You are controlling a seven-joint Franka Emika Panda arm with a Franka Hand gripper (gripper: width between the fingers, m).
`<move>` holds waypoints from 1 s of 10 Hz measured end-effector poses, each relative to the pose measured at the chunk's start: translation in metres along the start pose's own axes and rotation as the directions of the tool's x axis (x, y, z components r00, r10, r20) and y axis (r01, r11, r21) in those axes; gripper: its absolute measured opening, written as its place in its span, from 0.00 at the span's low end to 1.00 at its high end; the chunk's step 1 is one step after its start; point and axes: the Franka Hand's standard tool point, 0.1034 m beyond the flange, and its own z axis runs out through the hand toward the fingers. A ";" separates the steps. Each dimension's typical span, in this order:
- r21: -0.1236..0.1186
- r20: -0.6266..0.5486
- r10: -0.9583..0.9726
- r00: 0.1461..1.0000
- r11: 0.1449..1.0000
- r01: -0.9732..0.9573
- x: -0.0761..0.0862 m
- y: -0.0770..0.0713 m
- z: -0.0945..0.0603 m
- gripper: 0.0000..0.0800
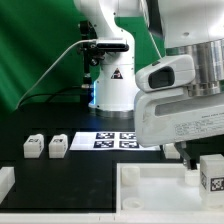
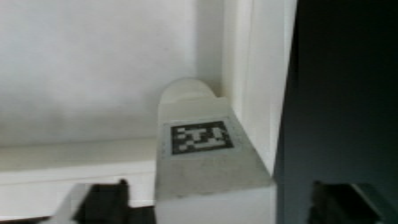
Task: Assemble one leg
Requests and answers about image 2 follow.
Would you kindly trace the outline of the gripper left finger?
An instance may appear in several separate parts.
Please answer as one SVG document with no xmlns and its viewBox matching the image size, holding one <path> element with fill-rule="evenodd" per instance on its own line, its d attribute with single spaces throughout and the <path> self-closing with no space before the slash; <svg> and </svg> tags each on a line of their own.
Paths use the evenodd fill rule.
<svg viewBox="0 0 398 224">
<path fill-rule="evenodd" d="M 154 207 L 131 208 L 129 185 L 78 184 L 55 212 L 55 224 L 156 224 Z"/>
</svg>

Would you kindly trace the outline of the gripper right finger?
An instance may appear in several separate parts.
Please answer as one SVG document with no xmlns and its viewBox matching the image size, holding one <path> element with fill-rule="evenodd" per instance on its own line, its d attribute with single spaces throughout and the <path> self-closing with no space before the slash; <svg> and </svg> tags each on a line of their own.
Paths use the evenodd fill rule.
<svg viewBox="0 0 398 224">
<path fill-rule="evenodd" d="M 312 183 L 307 224 L 398 224 L 398 210 L 367 183 Z"/>
</svg>

